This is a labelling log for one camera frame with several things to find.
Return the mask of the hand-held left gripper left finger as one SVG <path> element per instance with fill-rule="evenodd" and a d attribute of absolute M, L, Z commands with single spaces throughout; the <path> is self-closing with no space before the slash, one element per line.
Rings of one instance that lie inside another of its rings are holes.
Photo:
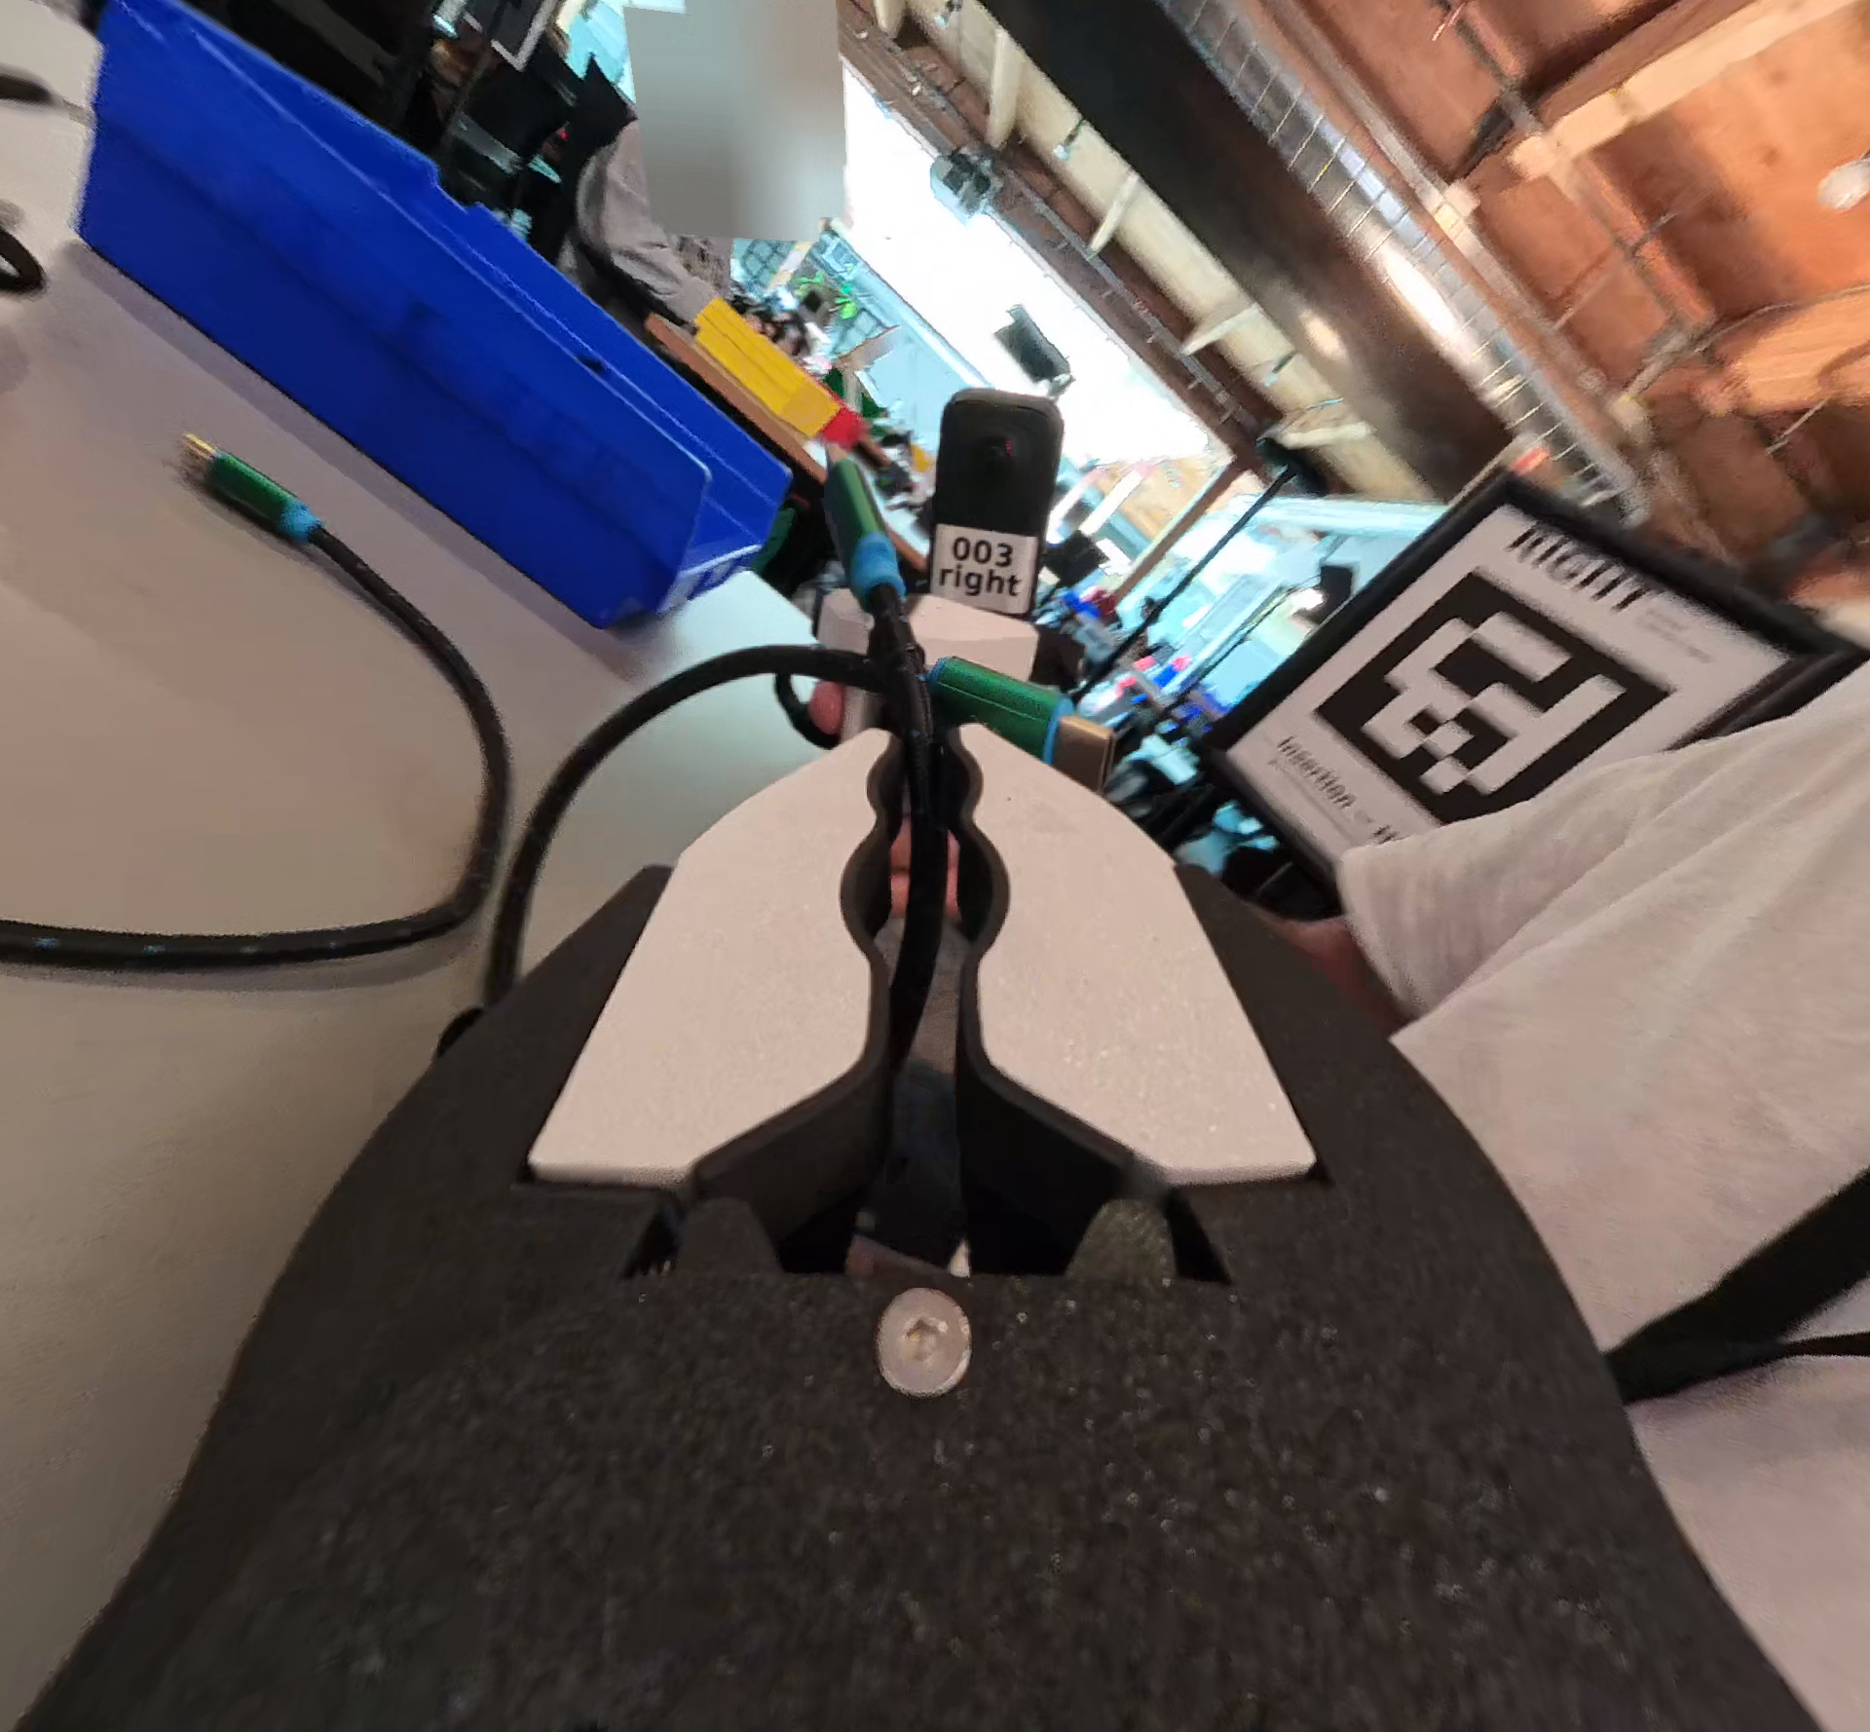
<path fill-rule="evenodd" d="M 679 857 L 527 1156 L 539 1184 L 747 1206 L 787 1248 L 890 1142 L 896 745 L 858 735 Z"/>

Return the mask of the black mounted monitor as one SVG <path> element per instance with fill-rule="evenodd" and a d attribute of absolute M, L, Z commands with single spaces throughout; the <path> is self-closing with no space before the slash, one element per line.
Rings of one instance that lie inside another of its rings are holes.
<path fill-rule="evenodd" d="M 1040 328 L 1026 306 L 1014 304 L 994 328 L 994 342 L 1018 368 L 1028 386 L 1056 402 L 1076 382 L 1070 358 Z"/>

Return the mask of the person's right hand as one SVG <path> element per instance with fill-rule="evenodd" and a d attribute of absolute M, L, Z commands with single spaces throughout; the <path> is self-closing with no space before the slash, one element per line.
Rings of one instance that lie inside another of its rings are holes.
<path fill-rule="evenodd" d="M 835 683 L 819 683 L 809 697 L 807 715 L 815 727 L 831 735 L 835 743 L 842 743 L 846 735 L 846 717 L 850 701 L 862 701 L 862 695 L 848 691 Z M 960 845 L 954 835 L 944 839 L 946 845 L 946 887 L 944 887 L 944 921 L 946 925 L 960 927 L 962 907 L 960 907 Z M 912 825 L 908 813 L 900 817 L 900 827 L 890 849 L 890 915 L 894 921 L 904 921 L 912 895 Z"/>

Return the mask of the yellow storage box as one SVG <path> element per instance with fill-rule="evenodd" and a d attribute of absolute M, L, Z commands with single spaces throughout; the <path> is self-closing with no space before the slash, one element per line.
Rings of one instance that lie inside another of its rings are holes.
<path fill-rule="evenodd" d="M 844 400 L 725 300 L 703 308 L 693 334 L 701 352 L 797 436 L 844 450 L 854 450 L 866 436 L 860 416 Z"/>

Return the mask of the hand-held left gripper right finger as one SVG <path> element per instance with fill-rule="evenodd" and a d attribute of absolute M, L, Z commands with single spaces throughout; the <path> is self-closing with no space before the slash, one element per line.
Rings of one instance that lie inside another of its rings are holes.
<path fill-rule="evenodd" d="M 1190 879 L 1104 797 L 984 725 L 952 737 L 954 1116 L 976 1276 L 1068 1268 L 1112 1204 L 1302 1184 L 1317 1154 Z"/>

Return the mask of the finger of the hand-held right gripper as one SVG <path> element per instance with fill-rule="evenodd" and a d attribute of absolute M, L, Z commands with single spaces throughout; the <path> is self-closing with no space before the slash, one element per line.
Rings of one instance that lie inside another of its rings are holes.
<path fill-rule="evenodd" d="M 962 661 L 1004 677 L 1036 677 L 1038 631 L 1024 619 L 920 595 L 908 601 L 908 627 L 928 667 Z"/>
<path fill-rule="evenodd" d="M 825 689 L 827 697 L 840 699 L 886 699 L 894 659 L 886 629 L 878 639 L 876 619 L 856 597 L 827 597 L 815 619 L 815 639 L 823 649 L 838 655 L 850 655 L 866 663 L 870 671 L 868 687 L 858 693 L 854 687 L 835 685 L 829 671 L 817 679 L 815 697 Z"/>

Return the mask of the person's white shirt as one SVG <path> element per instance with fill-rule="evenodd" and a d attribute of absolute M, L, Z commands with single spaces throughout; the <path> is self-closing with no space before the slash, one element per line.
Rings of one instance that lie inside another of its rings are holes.
<path fill-rule="evenodd" d="M 1393 1044 L 1609 1354 L 1868 1162 L 1866 665 L 1729 739 L 1367 849 L 1343 921 Z M 1645 1404 L 1649 1469 L 1824 1729 L 1866 1729 L 1866 1362 Z"/>

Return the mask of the blue plastic bin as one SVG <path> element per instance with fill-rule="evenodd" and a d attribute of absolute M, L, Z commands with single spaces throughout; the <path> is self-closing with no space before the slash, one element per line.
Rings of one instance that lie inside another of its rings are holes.
<path fill-rule="evenodd" d="M 753 564 L 789 474 L 433 162 L 178 0 L 106 0 L 80 238 L 591 627 Z"/>

